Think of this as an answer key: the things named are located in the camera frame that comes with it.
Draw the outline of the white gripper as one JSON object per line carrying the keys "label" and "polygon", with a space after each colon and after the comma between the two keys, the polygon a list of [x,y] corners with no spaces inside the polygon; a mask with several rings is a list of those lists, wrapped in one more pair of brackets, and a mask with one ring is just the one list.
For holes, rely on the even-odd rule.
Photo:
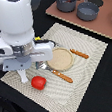
{"label": "white gripper", "polygon": [[55,43],[49,40],[33,40],[22,46],[8,45],[0,34],[0,69],[16,71],[29,69],[33,62],[47,61],[53,58]]}

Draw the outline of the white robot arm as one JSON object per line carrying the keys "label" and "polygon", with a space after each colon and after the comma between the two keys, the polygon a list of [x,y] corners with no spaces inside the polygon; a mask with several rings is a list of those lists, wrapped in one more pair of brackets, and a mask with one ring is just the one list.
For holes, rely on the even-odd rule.
{"label": "white robot arm", "polygon": [[0,0],[0,70],[25,70],[53,57],[53,41],[34,39],[32,12],[40,1]]}

